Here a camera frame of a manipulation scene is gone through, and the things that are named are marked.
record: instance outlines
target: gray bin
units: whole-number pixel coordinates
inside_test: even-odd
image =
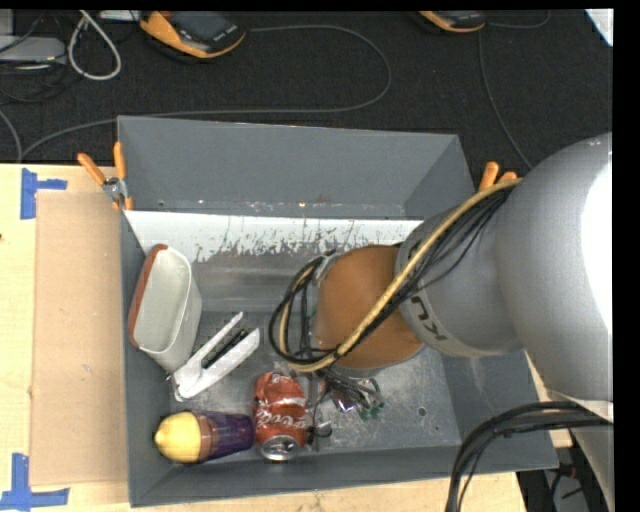
[[[125,318],[145,250],[156,242],[177,245],[189,255],[203,295],[195,348],[231,311],[242,309],[248,324],[266,327],[290,277],[321,250],[401,241],[417,223],[474,192],[454,135],[120,117],[118,139],[135,202],[135,212],[121,219]],[[297,219],[304,226],[299,241],[289,233],[277,247],[242,252],[224,229],[207,228],[221,216],[263,224]],[[390,229],[360,231],[367,222]],[[307,223],[313,236],[305,235]],[[342,414],[328,402],[322,410],[333,435],[294,461],[268,463],[249,450],[184,466],[153,443],[161,419],[187,409],[249,413],[255,379],[279,359],[263,336],[223,381],[179,403],[162,369],[128,342],[126,331],[123,342],[132,506],[446,477],[478,423],[537,400],[522,351],[454,359],[425,348],[376,375],[386,399],[379,419]],[[498,440],[478,471],[554,466],[550,436],[537,432]]]

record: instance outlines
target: blue tape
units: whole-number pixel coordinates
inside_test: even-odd
[[[29,487],[29,457],[14,453],[11,457],[11,490],[3,491],[0,510],[29,512],[32,507],[66,505],[69,489],[50,492],[32,492]]]
[[[36,216],[36,192],[40,189],[66,190],[65,180],[48,179],[38,181],[38,175],[22,169],[22,193],[20,196],[20,218],[33,219]]]

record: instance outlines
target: coca-cola can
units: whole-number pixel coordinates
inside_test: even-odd
[[[294,378],[277,372],[255,384],[255,440],[273,461],[293,459],[309,440],[310,417],[304,391]]]

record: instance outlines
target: wooden table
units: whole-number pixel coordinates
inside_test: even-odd
[[[11,454],[29,455],[30,390],[34,325],[34,286],[37,219],[20,220],[21,170],[27,167],[39,179],[61,178],[69,189],[102,193],[79,166],[0,164],[0,491],[11,487]],[[115,174],[103,169],[105,174]],[[70,487],[66,507],[52,510],[123,511],[130,510],[125,481],[69,482],[68,485],[33,487],[34,491]],[[448,479],[426,480],[340,490],[322,490],[287,495],[230,499],[150,507],[165,511],[262,512],[304,511],[388,511],[441,512],[448,490]],[[465,512],[524,512],[520,488],[514,473],[474,477],[467,492]]]

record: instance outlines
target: white plastic container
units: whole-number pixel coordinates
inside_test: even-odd
[[[191,356],[202,297],[187,258],[160,244],[148,253],[129,309],[129,341],[168,373]]]

